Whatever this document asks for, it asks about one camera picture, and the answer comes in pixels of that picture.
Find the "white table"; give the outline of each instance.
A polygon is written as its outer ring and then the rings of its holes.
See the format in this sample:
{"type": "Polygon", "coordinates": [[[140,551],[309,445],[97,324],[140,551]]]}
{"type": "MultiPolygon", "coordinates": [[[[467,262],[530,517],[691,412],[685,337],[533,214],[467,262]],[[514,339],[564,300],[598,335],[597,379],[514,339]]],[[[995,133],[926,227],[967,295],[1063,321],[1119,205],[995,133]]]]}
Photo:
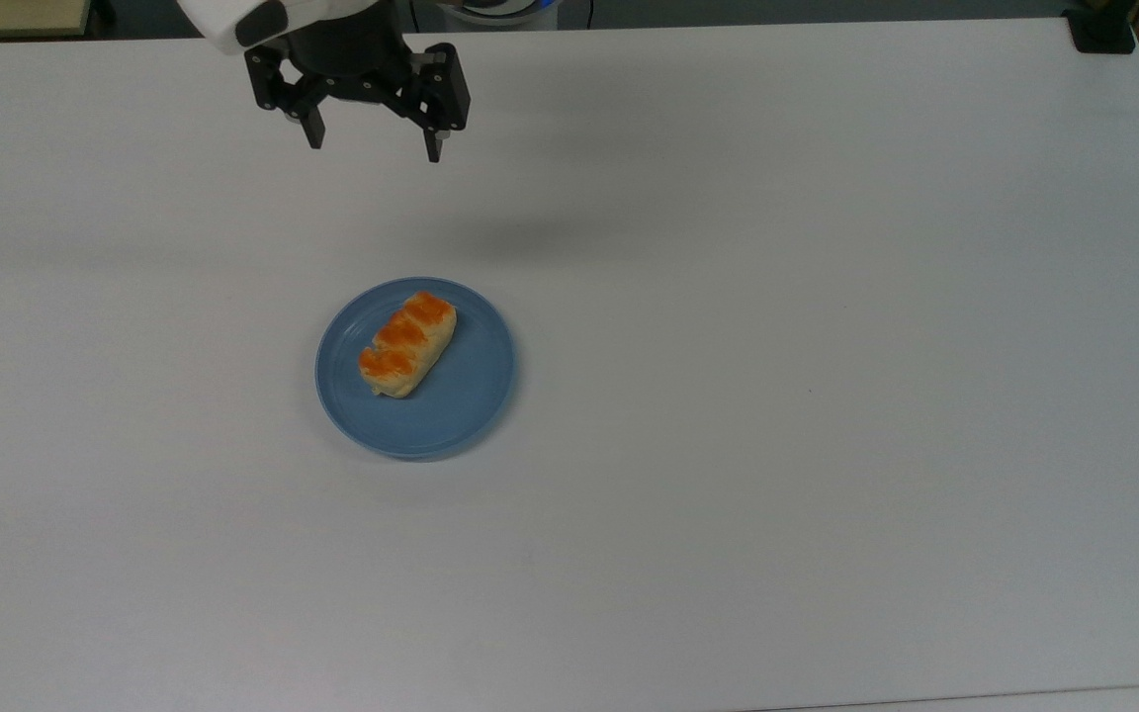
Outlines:
{"type": "Polygon", "coordinates": [[[203,41],[0,44],[0,712],[1139,686],[1139,55],[452,40],[437,166],[335,101],[313,153],[203,41]],[[312,387],[416,273],[521,351],[439,463],[312,387]]]}

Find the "plate rim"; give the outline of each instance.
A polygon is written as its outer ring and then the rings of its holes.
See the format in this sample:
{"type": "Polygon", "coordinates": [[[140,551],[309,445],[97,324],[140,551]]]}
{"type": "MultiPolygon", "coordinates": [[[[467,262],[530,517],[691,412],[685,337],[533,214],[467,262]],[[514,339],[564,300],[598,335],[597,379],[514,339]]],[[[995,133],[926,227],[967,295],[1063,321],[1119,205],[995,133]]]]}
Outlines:
{"type": "Polygon", "coordinates": [[[492,303],[490,298],[484,297],[483,294],[477,292],[477,289],[472,288],[466,284],[460,284],[456,280],[435,278],[435,276],[429,276],[429,275],[415,275],[415,276],[405,276],[405,278],[385,280],[380,284],[374,285],[374,287],[366,288],[363,289],[363,292],[358,294],[358,296],[351,298],[351,301],[346,302],[344,306],[342,306],[339,310],[336,311],[336,314],[334,316],[333,319],[328,321],[328,326],[326,326],[325,330],[322,330],[322,334],[319,337],[319,346],[317,346],[316,350],[316,378],[313,379],[316,379],[316,396],[319,400],[320,408],[325,410],[325,414],[328,416],[328,419],[334,425],[334,427],[338,429],[342,434],[344,434],[345,437],[357,443],[358,445],[364,447],[364,449],[367,450],[370,450],[378,455],[384,455],[385,457],[393,457],[393,459],[396,460],[423,461],[423,460],[444,459],[444,457],[457,455],[458,452],[461,452],[462,450],[466,450],[469,447],[474,445],[475,442],[480,441],[482,437],[486,436],[486,434],[491,431],[493,425],[497,424],[500,417],[507,411],[507,409],[509,409],[513,399],[513,393],[516,391],[516,379],[518,379],[518,375],[516,375],[517,370],[518,370],[518,359],[516,359],[516,342],[513,338],[513,329],[509,328],[509,326],[507,325],[507,320],[503,319],[502,312],[500,312],[498,308],[494,306],[494,303],[492,303]],[[474,432],[470,432],[469,434],[467,434],[467,436],[462,437],[460,441],[451,443],[451,445],[440,447],[439,449],[419,453],[409,453],[405,451],[398,451],[398,450],[386,450],[383,449],[383,447],[376,447],[372,445],[371,443],[362,442],[362,440],[354,436],[353,433],[349,432],[347,428],[343,427],[343,425],[338,423],[338,417],[334,414],[333,410],[329,409],[328,400],[326,400],[325,398],[325,388],[322,388],[322,383],[321,383],[322,365],[325,365],[325,343],[328,341],[329,334],[334,333],[334,329],[336,328],[336,325],[338,325],[338,321],[342,319],[344,312],[347,311],[349,308],[353,306],[354,303],[361,302],[362,298],[366,298],[371,293],[377,292],[377,289],[387,288],[390,287],[390,285],[396,285],[400,283],[409,283],[409,281],[431,281],[431,283],[445,284],[449,285],[449,287],[451,288],[462,289],[462,292],[467,292],[472,296],[477,297],[478,301],[481,303],[484,303],[484,305],[486,305],[487,308],[490,308],[490,311],[492,311],[494,317],[497,317],[498,325],[502,328],[503,337],[506,337],[507,351],[509,351],[510,353],[510,359],[513,365],[513,368],[509,371],[509,378],[507,378],[506,387],[503,387],[503,393],[500,396],[500,400],[498,400],[498,406],[494,407],[492,414],[490,414],[487,418],[484,419],[484,423],[480,424],[474,432]]]}

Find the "bread roll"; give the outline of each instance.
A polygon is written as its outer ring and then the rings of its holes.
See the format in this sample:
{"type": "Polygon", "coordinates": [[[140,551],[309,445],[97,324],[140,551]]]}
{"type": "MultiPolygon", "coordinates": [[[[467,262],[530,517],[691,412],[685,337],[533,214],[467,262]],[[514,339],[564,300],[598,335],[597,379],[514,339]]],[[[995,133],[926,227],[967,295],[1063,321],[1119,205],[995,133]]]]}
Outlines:
{"type": "Polygon", "coordinates": [[[372,393],[407,398],[437,363],[452,334],[456,308],[428,292],[417,292],[358,355],[358,373],[372,393]]]}

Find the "orange glaze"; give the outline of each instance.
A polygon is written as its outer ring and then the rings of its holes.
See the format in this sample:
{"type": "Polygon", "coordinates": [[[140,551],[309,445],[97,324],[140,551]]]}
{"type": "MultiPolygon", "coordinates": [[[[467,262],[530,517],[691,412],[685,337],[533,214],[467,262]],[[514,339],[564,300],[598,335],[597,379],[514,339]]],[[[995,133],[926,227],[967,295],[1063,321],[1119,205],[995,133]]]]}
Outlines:
{"type": "Polygon", "coordinates": [[[411,314],[412,319],[420,321],[420,324],[439,325],[442,324],[442,319],[445,319],[453,306],[451,303],[443,301],[443,298],[432,296],[428,292],[417,292],[416,296],[408,298],[402,309],[408,314],[411,314]]]}
{"type": "Polygon", "coordinates": [[[390,317],[390,324],[380,327],[371,343],[377,349],[413,349],[427,341],[429,338],[424,336],[424,329],[405,311],[395,311],[390,317]]]}
{"type": "Polygon", "coordinates": [[[374,351],[368,347],[358,355],[358,368],[372,378],[385,378],[394,374],[407,377],[416,370],[416,361],[401,351],[374,351]]]}

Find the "blue plate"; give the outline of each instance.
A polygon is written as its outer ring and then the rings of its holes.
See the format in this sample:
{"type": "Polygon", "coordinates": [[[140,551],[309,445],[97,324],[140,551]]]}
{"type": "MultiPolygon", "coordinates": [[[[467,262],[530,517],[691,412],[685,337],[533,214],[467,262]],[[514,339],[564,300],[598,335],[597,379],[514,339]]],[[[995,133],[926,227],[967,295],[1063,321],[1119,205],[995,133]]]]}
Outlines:
{"type": "Polygon", "coordinates": [[[408,278],[368,289],[336,314],[319,343],[316,387],[336,427],[360,445],[402,459],[458,452],[499,419],[516,380],[513,336],[474,289],[408,278]],[[424,382],[407,398],[375,395],[358,374],[358,353],[420,289],[456,306],[456,334],[424,382]]]}

